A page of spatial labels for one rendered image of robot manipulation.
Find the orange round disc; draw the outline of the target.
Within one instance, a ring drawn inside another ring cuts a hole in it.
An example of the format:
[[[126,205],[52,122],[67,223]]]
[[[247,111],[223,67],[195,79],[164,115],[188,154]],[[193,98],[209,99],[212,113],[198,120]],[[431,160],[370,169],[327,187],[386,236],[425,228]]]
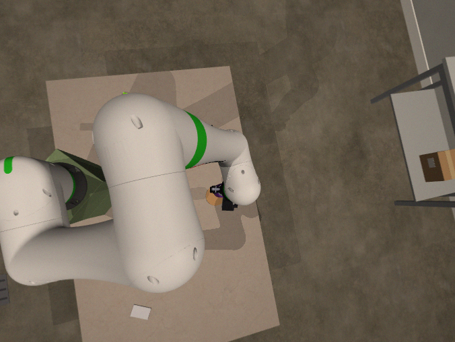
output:
[[[213,193],[210,193],[210,188],[206,192],[206,200],[209,204],[217,206],[222,204],[223,197],[216,197]]]

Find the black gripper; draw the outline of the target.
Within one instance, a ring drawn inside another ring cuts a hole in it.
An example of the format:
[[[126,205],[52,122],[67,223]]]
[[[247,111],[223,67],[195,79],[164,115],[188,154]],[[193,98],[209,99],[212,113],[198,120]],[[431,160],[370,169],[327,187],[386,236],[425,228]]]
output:
[[[221,186],[219,186],[219,187],[217,187],[215,185],[211,186],[210,187],[210,193],[213,193],[213,194],[220,193],[221,194]]]

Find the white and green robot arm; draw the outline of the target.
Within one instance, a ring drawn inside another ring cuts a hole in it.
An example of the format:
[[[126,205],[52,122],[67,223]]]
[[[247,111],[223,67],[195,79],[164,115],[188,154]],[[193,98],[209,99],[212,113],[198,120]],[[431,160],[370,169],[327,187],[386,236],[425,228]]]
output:
[[[218,162],[222,211],[260,195],[241,132],[213,127],[153,96],[127,93],[107,101],[92,139],[113,214],[96,224],[70,227],[67,210],[88,189],[79,168],[26,156],[0,160],[0,244],[14,281],[94,279],[172,291],[197,272],[205,251],[186,169]]]

